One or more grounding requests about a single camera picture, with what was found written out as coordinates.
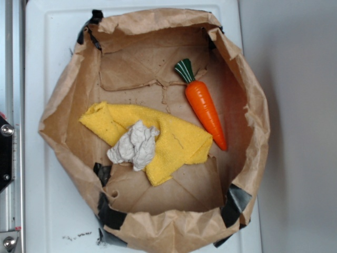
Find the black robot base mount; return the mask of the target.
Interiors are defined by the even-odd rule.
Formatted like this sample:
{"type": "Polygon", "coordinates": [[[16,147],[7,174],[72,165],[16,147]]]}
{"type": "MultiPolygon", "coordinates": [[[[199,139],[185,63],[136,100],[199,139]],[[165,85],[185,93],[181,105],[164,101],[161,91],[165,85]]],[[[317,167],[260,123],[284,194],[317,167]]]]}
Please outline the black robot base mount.
{"type": "Polygon", "coordinates": [[[7,122],[5,114],[1,112],[1,193],[14,180],[14,133],[14,127],[7,122]]]}

